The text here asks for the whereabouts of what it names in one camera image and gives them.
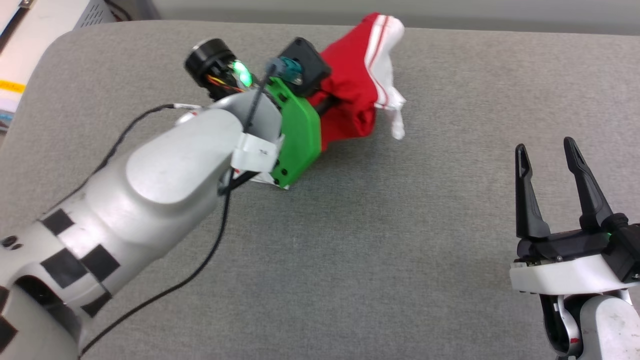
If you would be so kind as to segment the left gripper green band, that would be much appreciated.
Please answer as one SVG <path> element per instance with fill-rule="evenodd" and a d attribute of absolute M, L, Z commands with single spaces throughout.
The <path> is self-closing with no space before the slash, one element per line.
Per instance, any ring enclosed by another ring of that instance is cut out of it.
<path fill-rule="evenodd" d="M 318 158 L 322 118 L 341 99 L 307 98 L 322 82 L 322 57 L 304 38 L 270 59 L 258 80 L 222 39 L 196 44 L 185 60 L 190 77 L 208 91 L 212 108 L 230 112 L 242 134 L 231 153 L 234 179 L 227 189 L 259 179 L 286 189 Z"/>

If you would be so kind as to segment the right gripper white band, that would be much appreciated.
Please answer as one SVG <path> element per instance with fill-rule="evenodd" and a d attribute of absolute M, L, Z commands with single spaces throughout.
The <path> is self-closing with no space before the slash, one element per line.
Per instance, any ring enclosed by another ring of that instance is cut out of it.
<path fill-rule="evenodd" d="M 615 213 L 573 137 L 563 139 L 582 214 L 578 230 L 552 233 L 531 178 L 526 146 L 515 147 L 517 259 L 509 276 L 520 292 L 576 296 L 635 287 L 639 283 L 639 224 Z"/>

